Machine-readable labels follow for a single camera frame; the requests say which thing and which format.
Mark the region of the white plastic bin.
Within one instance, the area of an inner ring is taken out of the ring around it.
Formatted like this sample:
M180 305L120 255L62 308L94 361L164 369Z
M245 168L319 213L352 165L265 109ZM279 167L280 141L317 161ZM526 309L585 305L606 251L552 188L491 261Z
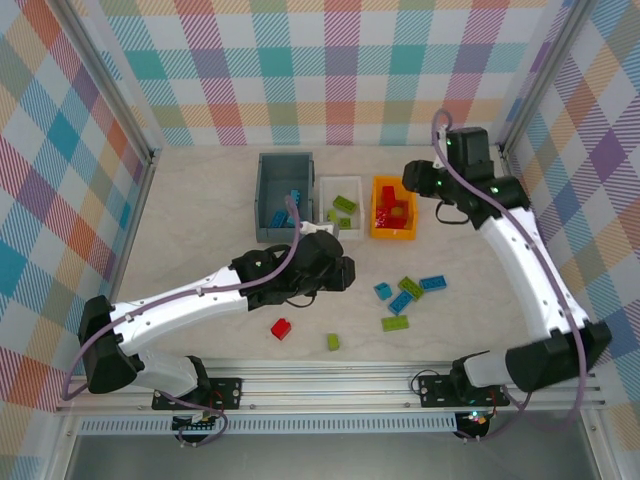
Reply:
M348 215L333 206L333 200L341 195L358 204L356 212ZM360 241L364 239L365 209L363 204L362 181L359 176L324 176L318 180L318 220L329 222L328 211L336 211L338 218L351 219L349 230L339 228L341 241Z

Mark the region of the grey plastic bin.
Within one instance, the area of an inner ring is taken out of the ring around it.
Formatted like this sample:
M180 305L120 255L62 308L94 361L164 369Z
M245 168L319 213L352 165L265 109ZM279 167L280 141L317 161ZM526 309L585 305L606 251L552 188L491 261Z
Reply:
M255 235L258 243L279 244L293 240L293 228L270 229L278 210L287 212L285 197L292 189L301 192L298 207L303 221L313 221L315 168L311 152L261 153L254 200Z

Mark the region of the yellow plastic bin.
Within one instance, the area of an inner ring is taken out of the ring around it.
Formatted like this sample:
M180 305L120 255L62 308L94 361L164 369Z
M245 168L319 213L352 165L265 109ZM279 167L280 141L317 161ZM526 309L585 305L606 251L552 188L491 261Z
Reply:
M385 185L392 185L395 189L396 200L407 200L410 202L410 214L413 220L411 230L401 229L377 229L375 227L376 210L384 208L381 205L381 189ZM370 213L370 236L375 239L384 240L414 240L417 235L418 207L415 193L406 190L402 184L402 178L398 176L374 176L371 195Z

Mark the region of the aluminium frame post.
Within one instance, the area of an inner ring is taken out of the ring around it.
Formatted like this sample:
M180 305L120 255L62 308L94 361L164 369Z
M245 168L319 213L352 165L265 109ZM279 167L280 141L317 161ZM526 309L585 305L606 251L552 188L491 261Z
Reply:
M544 38L534 45L535 57L511 103L496 143L504 160L515 150L532 121L535 111L556 78L585 19L591 12L591 0L549 0L553 18L544 28Z
M164 134L100 1L48 2L134 148L149 164L157 162Z

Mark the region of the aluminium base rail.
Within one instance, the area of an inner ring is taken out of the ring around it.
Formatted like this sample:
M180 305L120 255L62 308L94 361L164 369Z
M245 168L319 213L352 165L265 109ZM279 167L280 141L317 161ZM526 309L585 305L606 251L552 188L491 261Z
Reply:
M243 380L239 411L235 413L387 413L420 410L419 397L409 381L422 370L448 373L449 362L267 361L204 359L212 377ZM577 380L533 394L528 411L565 411L573 406ZM56 413L115 415L154 413L152 390L128 386L110 394L82 393L62 401ZM582 407L603 409L605 389L588 374Z

